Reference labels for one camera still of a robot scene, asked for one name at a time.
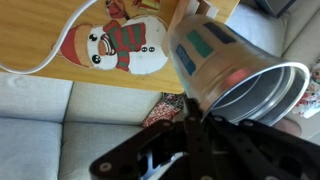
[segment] wooden surface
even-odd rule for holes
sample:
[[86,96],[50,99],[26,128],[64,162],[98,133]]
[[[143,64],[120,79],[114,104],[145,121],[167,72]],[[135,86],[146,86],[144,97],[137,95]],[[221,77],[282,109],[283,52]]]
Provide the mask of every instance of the wooden surface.
[[[217,19],[222,22],[225,22],[238,2],[211,1],[221,8]],[[50,52],[50,47],[59,36],[64,23],[83,2],[84,0],[0,0],[0,61],[21,70],[38,65]],[[124,2],[130,16],[143,14],[136,13],[130,6],[131,0]],[[178,0],[161,0],[161,7],[165,8],[161,8],[156,15],[169,24],[177,2]],[[75,24],[89,22],[104,25],[109,21],[105,1],[99,0],[86,10]],[[137,76],[118,69],[84,69],[71,64],[63,57],[56,57],[47,67],[32,75],[160,92],[183,92],[171,60],[156,73]]]

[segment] snowman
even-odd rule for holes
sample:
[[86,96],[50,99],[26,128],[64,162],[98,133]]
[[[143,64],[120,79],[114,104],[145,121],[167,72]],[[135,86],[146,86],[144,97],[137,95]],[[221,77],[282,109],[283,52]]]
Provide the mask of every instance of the snowman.
[[167,62],[161,49],[165,34],[155,16],[130,19],[122,26],[115,20],[96,27],[82,23],[69,30],[58,55],[85,68],[150,74]]

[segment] snowman button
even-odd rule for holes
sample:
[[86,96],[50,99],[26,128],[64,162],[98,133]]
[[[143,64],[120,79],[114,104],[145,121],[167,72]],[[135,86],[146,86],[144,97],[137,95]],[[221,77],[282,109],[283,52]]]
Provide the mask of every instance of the snowman button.
[[154,47],[150,47],[150,48],[149,48],[149,51],[150,51],[150,52],[153,52],[153,51],[155,51],[155,50],[156,50],[156,49],[155,49]]
[[143,48],[141,48],[141,50],[142,50],[142,52],[147,52],[147,51],[148,51],[148,48],[143,47]]

